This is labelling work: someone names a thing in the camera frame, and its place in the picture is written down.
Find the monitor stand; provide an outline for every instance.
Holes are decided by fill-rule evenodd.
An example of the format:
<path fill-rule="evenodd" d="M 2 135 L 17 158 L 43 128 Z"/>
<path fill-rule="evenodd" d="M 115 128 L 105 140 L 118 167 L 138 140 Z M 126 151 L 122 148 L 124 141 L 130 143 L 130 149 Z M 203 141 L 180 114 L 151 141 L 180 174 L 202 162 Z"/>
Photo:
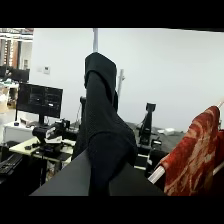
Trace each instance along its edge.
<path fill-rule="evenodd" d="M 45 126 L 48 126 L 48 124 L 44 123 L 44 115 L 39 114 L 39 121 L 32 121 L 26 127 L 30 128 L 31 126 L 34 126 L 34 127 L 45 127 Z"/>

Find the red patterned fabric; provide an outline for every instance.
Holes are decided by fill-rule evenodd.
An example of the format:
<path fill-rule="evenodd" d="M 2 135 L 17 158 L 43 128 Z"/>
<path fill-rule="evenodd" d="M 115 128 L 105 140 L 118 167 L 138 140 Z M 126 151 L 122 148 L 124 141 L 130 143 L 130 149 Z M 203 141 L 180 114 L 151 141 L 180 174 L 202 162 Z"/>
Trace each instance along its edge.
<path fill-rule="evenodd" d="M 224 161 L 224 130 L 218 132 L 217 149 L 215 152 L 215 167 Z"/>
<path fill-rule="evenodd" d="M 212 184 L 220 112 L 212 106 L 197 116 L 172 152 L 160 161 L 170 196 L 206 193 Z"/>

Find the wall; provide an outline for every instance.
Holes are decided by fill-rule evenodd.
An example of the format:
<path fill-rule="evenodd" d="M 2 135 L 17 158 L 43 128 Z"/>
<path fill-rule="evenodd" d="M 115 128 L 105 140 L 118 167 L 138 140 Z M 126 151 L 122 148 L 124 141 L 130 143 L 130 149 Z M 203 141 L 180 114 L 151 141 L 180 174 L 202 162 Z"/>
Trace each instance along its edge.
<path fill-rule="evenodd" d="M 22 42 L 19 68 L 23 69 L 24 60 L 28 60 L 28 68 L 31 66 L 32 42 Z"/>
<path fill-rule="evenodd" d="M 35 29 L 30 81 L 64 89 L 62 116 L 74 121 L 92 29 Z M 140 123 L 156 103 L 153 125 L 186 130 L 224 97 L 224 34 L 169 29 L 99 29 L 99 52 L 124 69 L 119 115 Z M 38 66 L 51 67 L 49 76 Z"/>

